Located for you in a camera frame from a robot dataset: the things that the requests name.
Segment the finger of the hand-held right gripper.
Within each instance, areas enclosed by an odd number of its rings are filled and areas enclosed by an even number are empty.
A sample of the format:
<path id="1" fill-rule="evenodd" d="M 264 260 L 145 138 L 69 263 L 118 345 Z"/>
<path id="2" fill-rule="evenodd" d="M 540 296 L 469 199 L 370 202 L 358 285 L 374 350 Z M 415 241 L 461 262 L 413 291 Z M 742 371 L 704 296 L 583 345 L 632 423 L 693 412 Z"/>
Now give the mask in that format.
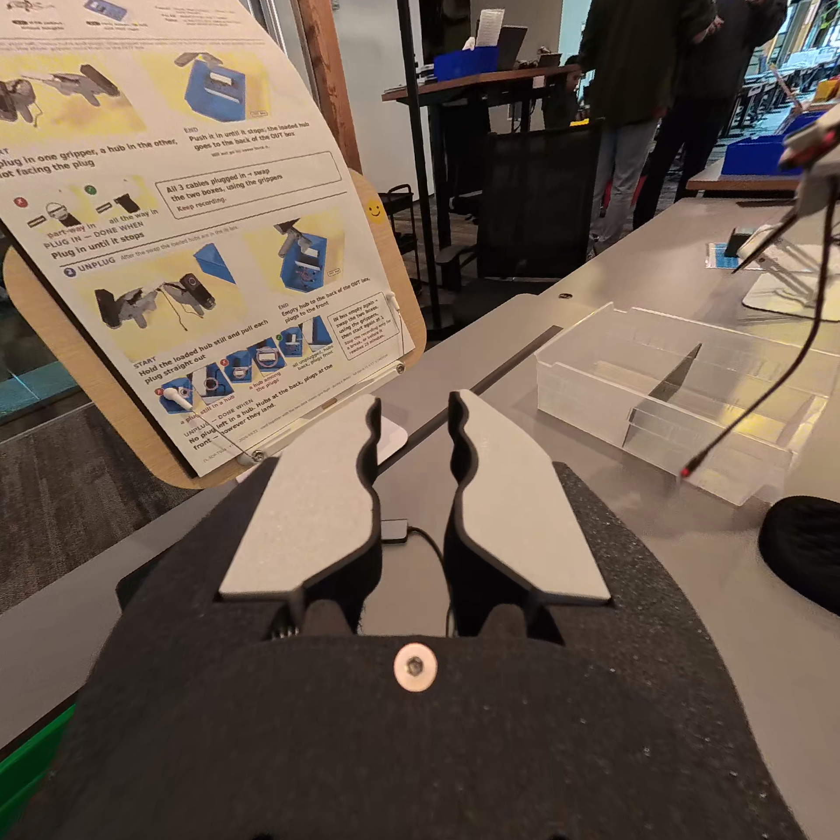
<path id="1" fill-rule="evenodd" d="M 813 164 L 802 171 L 795 191 L 796 216 L 812 216 L 835 203 L 839 190 L 839 164 Z"/>
<path id="2" fill-rule="evenodd" d="M 839 104 L 796 132 L 784 136 L 779 171 L 805 170 L 839 144 Z"/>

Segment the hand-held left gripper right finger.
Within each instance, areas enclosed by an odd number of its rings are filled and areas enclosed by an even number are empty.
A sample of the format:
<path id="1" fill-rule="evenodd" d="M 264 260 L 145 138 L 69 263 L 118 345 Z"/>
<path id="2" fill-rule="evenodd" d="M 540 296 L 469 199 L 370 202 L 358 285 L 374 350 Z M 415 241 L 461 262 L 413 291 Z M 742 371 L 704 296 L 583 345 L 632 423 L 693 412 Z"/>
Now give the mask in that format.
<path id="1" fill-rule="evenodd" d="M 472 391 L 448 400 L 456 488 L 445 561 L 462 593 L 495 573 L 539 605 L 612 599 L 551 457 L 519 425 Z"/>

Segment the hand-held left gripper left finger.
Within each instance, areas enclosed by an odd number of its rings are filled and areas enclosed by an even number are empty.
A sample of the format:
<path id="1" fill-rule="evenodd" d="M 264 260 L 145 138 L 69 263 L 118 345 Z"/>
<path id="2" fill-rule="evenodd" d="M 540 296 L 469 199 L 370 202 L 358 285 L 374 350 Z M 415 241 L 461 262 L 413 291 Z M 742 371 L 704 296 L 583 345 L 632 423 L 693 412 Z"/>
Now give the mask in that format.
<path id="1" fill-rule="evenodd" d="M 381 434 L 382 402 L 362 394 L 282 450 L 219 585 L 222 600 L 344 593 L 364 602 L 382 576 Z"/>

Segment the clear plastic bin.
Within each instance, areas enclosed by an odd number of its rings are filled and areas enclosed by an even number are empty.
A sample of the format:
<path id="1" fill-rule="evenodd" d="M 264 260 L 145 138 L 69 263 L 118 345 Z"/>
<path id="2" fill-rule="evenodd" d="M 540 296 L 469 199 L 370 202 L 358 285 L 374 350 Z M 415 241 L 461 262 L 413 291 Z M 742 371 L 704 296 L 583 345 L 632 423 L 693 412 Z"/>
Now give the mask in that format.
<path id="1" fill-rule="evenodd" d="M 696 345 L 669 402 L 648 394 Z M 612 303 L 535 353 L 539 410 L 679 476 L 782 376 L 791 343 Z M 717 446 L 688 483 L 733 506 L 781 497 L 838 382 L 838 355 L 811 350 L 789 381 Z"/>

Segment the black cable red plug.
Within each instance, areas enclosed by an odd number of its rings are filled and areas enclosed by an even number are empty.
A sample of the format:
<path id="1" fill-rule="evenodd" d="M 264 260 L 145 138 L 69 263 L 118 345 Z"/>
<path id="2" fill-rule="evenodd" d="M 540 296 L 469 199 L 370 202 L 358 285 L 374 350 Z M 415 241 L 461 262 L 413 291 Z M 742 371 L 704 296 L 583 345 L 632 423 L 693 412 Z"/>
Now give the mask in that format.
<path id="1" fill-rule="evenodd" d="M 829 180 L 828 186 L 828 199 L 822 232 L 821 261 L 815 288 L 815 316 L 805 341 L 792 363 L 784 371 L 777 382 L 773 383 L 767 391 L 749 405 L 749 407 L 744 409 L 741 414 L 733 419 L 732 422 L 727 425 L 706 447 L 704 447 L 698 454 L 694 455 L 694 457 L 683 466 L 679 473 L 679 478 L 681 480 L 687 480 L 693 476 L 711 452 L 719 446 L 719 444 L 722 443 L 738 427 L 738 425 L 740 425 L 740 423 L 756 413 L 762 404 L 766 403 L 771 396 L 779 391 L 781 387 L 790 380 L 792 375 L 798 371 L 807 354 L 810 352 L 823 324 L 823 314 L 828 289 L 828 269 L 830 266 L 831 246 L 833 244 L 834 215 L 838 200 L 838 180 Z"/>

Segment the green plastic bin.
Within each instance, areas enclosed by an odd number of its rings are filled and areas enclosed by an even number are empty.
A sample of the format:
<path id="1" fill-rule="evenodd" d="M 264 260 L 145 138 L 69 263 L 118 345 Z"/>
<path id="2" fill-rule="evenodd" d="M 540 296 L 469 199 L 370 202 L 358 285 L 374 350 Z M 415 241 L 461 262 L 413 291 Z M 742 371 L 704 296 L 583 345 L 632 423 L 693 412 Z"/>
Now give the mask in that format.
<path id="1" fill-rule="evenodd" d="M 76 709 L 70 697 L 2 747 L 1 837 L 16 823 L 53 761 Z"/>

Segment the blue storage bin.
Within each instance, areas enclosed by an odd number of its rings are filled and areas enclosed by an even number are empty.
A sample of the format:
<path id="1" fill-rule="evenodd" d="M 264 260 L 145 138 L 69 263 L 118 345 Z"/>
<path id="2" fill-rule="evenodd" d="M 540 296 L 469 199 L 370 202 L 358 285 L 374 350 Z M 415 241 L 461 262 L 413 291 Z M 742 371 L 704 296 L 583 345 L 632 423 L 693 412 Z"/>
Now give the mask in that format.
<path id="1" fill-rule="evenodd" d="M 497 71 L 498 46 L 476 46 L 460 49 L 434 58 L 437 81 L 452 81 Z"/>
<path id="2" fill-rule="evenodd" d="M 780 168 L 785 137 L 768 134 L 730 143 L 723 157 L 721 175 L 730 176 L 798 176 L 801 167 Z"/>

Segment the wooden top standing desk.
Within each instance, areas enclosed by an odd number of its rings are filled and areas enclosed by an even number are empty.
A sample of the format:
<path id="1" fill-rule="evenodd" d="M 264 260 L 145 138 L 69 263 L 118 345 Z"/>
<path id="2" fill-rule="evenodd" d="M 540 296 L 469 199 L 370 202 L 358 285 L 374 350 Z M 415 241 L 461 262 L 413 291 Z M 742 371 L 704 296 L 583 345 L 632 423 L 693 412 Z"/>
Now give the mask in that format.
<path id="1" fill-rule="evenodd" d="M 445 139 L 446 109 L 480 104 L 488 109 L 519 106 L 519 128 L 531 128 L 532 106 L 550 88 L 550 81 L 564 79 L 579 70 L 576 64 L 520 67 L 515 70 L 483 72 L 453 80 L 436 80 L 416 87 L 420 108 L 427 110 L 430 153 L 438 223 L 452 210 L 455 191 L 455 155 Z"/>
<path id="2" fill-rule="evenodd" d="M 729 197 L 789 196 L 795 193 L 801 177 L 786 174 L 724 174 L 724 160 L 710 164 L 688 180 L 690 192 Z"/>

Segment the white tablet stand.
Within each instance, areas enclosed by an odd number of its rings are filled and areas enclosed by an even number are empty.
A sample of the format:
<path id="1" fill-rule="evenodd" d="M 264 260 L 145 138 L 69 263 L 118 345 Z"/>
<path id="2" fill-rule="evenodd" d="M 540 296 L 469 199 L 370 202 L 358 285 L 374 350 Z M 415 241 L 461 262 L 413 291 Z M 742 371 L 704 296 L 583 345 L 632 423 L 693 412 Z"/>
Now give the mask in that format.
<path id="1" fill-rule="evenodd" d="M 759 246 L 764 245 L 778 226 L 758 227 L 738 251 L 739 264 Z M 798 245 L 784 235 L 774 240 L 746 269 L 756 269 L 758 279 L 745 294 L 745 308 L 814 319 L 816 314 L 817 281 L 819 281 L 823 250 L 820 245 Z M 827 270 L 822 320 L 839 323 L 839 250 L 831 246 Z"/>

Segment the white stand base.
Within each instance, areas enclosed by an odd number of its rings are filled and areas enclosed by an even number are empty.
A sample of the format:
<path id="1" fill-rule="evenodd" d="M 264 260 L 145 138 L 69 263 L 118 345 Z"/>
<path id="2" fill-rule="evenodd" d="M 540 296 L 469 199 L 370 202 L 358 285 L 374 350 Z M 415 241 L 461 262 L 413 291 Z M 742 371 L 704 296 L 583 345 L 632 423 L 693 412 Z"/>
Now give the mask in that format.
<path id="1" fill-rule="evenodd" d="M 380 437 L 375 448 L 377 465 L 383 467 L 388 459 L 398 454 L 406 446 L 407 439 L 408 432 L 404 427 L 397 425 L 386 416 L 382 416 Z"/>

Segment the black bin divider panel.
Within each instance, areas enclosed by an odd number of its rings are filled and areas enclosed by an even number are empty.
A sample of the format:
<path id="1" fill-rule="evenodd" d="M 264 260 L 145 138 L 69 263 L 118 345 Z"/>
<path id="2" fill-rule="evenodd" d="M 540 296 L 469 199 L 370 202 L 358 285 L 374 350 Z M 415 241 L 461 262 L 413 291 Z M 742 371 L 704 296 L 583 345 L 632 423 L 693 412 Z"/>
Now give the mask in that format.
<path id="1" fill-rule="evenodd" d="M 647 395 L 648 398 L 659 400 L 662 403 L 667 403 L 672 400 L 685 383 L 690 368 L 695 362 L 701 348 L 702 343 L 699 343 L 688 352 L 677 366 Z"/>

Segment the wooden display board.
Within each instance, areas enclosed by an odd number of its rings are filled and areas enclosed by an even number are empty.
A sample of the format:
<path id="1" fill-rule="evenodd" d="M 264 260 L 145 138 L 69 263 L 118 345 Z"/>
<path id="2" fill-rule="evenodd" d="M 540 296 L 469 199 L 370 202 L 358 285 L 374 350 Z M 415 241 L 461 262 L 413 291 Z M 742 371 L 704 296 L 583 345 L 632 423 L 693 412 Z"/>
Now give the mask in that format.
<path id="1" fill-rule="evenodd" d="M 391 290 L 400 305 L 414 348 L 402 355 L 399 362 L 373 373 L 360 384 L 317 406 L 302 418 L 269 437 L 257 449 L 267 456 L 278 454 L 292 440 L 330 415 L 341 413 L 362 394 L 372 394 L 376 388 L 394 380 L 418 362 L 426 348 L 427 329 L 414 289 L 407 274 L 403 256 L 397 246 L 391 226 L 387 221 L 369 220 L 374 243 L 381 258 Z M 204 490 L 222 486 L 245 474 L 254 463 L 244 456 L 217 467 L 204 477 L 192 477 L 168 448 L 162 434 L 143 414 L 111 373 L 94 349 L 81 336 L 60 305 L 37 278 L 34 271 L 15 247 L 7 252 L 3 262 L 3 277 L 12 303 L 29 326 L 49 347 L 57 360 L 108 420 L 122 440 L 141 463 L 156 478 L 168 485 L 187 490 Z"/>

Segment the printed instruction sheet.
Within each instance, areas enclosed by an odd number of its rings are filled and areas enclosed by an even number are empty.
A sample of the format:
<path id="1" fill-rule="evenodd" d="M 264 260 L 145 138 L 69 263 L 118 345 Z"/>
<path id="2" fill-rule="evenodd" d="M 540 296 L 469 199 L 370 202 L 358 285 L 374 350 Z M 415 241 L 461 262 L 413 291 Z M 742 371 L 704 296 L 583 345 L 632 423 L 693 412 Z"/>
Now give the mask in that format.
<path id="1" fill-rule="evenodd" d="M 414 348 L 377 194 L 242 2 L 2 2 L 2 231 L 192 477 Z"/>

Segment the black textured pad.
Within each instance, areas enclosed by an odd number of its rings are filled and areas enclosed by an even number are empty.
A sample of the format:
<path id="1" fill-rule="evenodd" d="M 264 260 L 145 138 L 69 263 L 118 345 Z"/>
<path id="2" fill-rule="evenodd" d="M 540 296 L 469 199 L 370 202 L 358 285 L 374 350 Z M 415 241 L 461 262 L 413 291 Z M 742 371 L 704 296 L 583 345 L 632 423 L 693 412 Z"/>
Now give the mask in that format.
<path id="1" fill-rule="evenodd" d="M 767 511 L 758 548 L 768 568 L 807 600 L 839 616 L 839 503 L 793 496 Z"/>

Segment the black office chair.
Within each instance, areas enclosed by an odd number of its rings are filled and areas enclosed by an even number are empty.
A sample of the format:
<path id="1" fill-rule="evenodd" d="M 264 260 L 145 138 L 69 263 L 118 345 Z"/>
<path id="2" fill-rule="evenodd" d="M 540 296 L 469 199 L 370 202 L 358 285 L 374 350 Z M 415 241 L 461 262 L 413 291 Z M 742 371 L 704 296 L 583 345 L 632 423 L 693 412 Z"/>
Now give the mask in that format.
<path id="1" fill-rule="evenodd" d="M 457 279 L 476 263 L 476 278 L 451 306 L 455 329 L 517 296 L 538 296 L 583 266 L 603 127 L 597 119 L 488 137 L 476 243 L 435 256 Z"/>

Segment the laptop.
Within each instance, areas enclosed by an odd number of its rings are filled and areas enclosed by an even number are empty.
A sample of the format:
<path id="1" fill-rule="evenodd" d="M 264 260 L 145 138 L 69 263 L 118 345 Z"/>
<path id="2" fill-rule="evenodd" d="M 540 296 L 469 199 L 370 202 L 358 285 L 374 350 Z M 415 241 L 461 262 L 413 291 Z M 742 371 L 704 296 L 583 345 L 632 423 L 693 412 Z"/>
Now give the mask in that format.
<path id="1" fill-rule="evenodd" d="M 527 26 L 503 25 L 497 41 L 497 71 L 515 69 L 518 54 L 528 33 Z"/>

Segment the black utility cart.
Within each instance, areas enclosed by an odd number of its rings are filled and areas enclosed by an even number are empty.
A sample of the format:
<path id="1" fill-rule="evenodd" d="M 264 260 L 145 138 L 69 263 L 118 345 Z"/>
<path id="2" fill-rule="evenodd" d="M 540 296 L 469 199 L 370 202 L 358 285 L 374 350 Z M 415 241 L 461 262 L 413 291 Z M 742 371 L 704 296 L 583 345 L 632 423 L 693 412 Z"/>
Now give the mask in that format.
<path id="1" fill-rule="evenodd" d="M 402 257 L 411 256 L 414 262 L 414 274 L 409 276 L 415 294 L 418 296 L 423 290 L 422 271 L 419 262 L 419 248 L 416 216 L 414 211 L 414 194 L 408 184 L 400 184 L 379 194 L 389 221 L 396 245 Z M 408 214 L 408 227 L 398 228 L 396 222 L 400 214 Z"/>

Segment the black metal pole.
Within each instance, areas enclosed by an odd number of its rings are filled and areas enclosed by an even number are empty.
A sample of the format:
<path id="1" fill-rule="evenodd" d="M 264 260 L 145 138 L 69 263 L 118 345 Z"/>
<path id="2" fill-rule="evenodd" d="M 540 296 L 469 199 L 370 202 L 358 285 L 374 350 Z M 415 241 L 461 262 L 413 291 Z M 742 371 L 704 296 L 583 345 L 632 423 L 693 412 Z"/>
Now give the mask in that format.
<path id="1" fill-rule="evenodd" d="M 438 295 L 437 272 L 434 261 L 433 226 L 427 188 L 427 168 L 425 161 L 421 110 L 419 107 L 417 74 L 415 70 L 413 26 L 410 3 L 408 1 L 396 1 L 396 9 L 402 45 L 406 101 L 411 127 L 417 195 L 421 214 L 423 245 L 427 268 L 429 304 L 422 309 L 422 313 L 426 323 L 427 337 L 432 341 L 440 341 L 442 340 L 442 336 L 444 334 L 444 318 Z"/>

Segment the wooden post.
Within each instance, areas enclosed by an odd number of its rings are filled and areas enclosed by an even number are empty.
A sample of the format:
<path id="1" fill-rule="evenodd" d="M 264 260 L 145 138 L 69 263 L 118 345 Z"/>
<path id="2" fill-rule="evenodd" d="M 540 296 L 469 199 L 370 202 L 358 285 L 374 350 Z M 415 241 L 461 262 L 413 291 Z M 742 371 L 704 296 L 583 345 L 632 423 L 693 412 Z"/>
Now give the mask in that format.
<path id="1" fill-rule="evenodd" d="M 345 163 L 362 174 L 338 32 L 330 1 L 297 1 L 318 105 Z"/>

